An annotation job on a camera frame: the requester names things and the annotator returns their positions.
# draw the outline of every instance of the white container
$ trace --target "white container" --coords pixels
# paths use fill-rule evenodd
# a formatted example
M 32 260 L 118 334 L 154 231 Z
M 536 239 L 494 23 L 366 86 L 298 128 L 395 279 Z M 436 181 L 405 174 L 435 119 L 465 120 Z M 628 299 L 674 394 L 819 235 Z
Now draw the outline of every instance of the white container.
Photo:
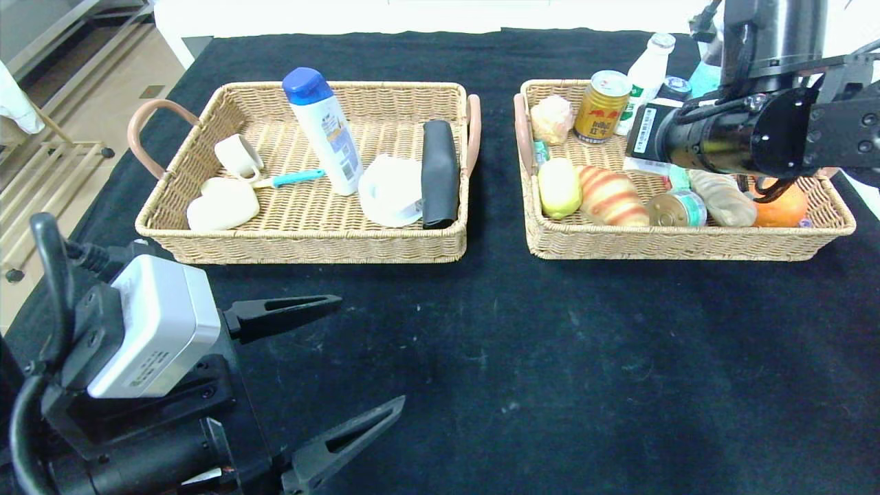
M 282 87 L 334 193 L 348 196 L 357 191 L 363 165 L 348 119 L 324 76 L 315 69 L 297 67 L 284 78 Z
M 666 79 L 666 65 L 669 54 L 675 49 L 675 37 L 667 33 L 654 33 L 648 40 L 648 47 L 627 72 L 633 90 L 629 93 L 629 103 L 620 116 L 614 134 L 625 136 L 633 128 L 635 112 L 645 103 L 656 98 Z

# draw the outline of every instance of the toy fruit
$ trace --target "toy fruit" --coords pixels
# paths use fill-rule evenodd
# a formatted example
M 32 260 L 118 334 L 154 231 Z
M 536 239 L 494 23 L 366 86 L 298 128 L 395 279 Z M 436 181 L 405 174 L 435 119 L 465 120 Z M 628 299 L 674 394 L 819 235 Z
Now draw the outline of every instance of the toy fruit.
M 769 188 L 776 179 L 766 179 L 761 184 L 762 188 Z M 755 197 L 761 197 L 751 187 Z M 758 216 L 755 218 L 756 227 L 797 227 L 802 218 L 807 216 L 807 195 L 803 193 L 797 184 L 793 184 L 782 196 L 771 203 L 755 203 L 758 208 Z
M 581 185 L 571 160 L 550 159 L 538 171 L 541 209 L 553 219 L 565 218 L 581 205 Z

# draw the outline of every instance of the black tablecloth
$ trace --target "black tablecloth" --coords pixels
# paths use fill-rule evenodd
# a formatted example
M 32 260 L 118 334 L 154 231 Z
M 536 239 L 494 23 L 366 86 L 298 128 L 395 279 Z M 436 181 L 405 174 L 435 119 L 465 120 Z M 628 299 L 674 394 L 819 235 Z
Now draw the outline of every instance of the black tablecloth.
M 524 238 L 512 96 L 530 78 L 625 71 L 647 33 L 505 30 L 214 40 L 171 98 L 201 111 L 232 81 L 298 65 L 341 80 L 456 81 L 483 101 L 461 262 L 210 266 L 216 302 L 345 298 L 301 336 L 241 349 L 275 446 L 396 395 L 402 419 L 334 480 L 345 493 L 880 491 L 880 232 L 859 221 L 809 262 L 546 262 Z M 670 73 L 695 46 L 678 38 Z M 187 133 L 156 115 L 167 163 Z M 123 245 L 155 181 L 130 154 L 75 238 Z M 36 352 L 41 288 L 9 340 Z

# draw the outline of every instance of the toothbrush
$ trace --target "toothbrush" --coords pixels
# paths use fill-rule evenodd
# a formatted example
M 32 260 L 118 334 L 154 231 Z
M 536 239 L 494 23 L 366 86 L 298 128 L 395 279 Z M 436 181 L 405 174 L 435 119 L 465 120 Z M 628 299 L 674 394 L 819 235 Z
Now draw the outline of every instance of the toothbrush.
M 293 174 L 285 174 L 279 175 L 277 177 L 269 177 L 268 179 L 263 179 L 262 181 L 256 181 L 253 184 L 253 188 L 275 188 L 278 189 L 281 186 L 286 184 L 294 184 L 296 182 L 302 181 L 311 181 L 312 179 L 318 179 L 325 175 L 324 171 L 320 168 L 316 168 L 314 170 L 304 170 L 303 172 L 295 172 Z

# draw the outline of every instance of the basket handle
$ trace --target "basket handle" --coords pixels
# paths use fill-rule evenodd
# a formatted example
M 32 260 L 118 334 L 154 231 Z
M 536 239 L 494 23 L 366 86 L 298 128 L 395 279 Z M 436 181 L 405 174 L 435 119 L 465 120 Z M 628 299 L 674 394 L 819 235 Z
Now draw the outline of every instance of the basket handle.
M 475 94 L 467 97 L 467 121 L 467 176 L 470 177 L 473 168 L 477 165 L 477 155 L 480 154 L 480 135 L 483 131 L 480 97 Z
M 513 97 L 513 116 L 514 126 L 517 130 L 519 159 L 523 161 L 525 171 L 531 174 L 534 167 L 535 151 L 532 141 L 532 126 L 529 125 L 529 118 L 526 116 L 525 97 L 522 93 L 517 93 Z
M 141 146 L 141 129 L 143 129 L 147 119 L 159 108 L 173 110 L 175 114 L 180 115 L 194 126 L 199 124 L 199 118 L 189 110 L 171 100 L 163 99 L 147 101 L 131 116 L 131 120 L 128 121 L 128 147 L 131 148 L 131 152 L 141 161 L 143 166 L 157 179 L 161 179 L 165 175 L 165 170 Z

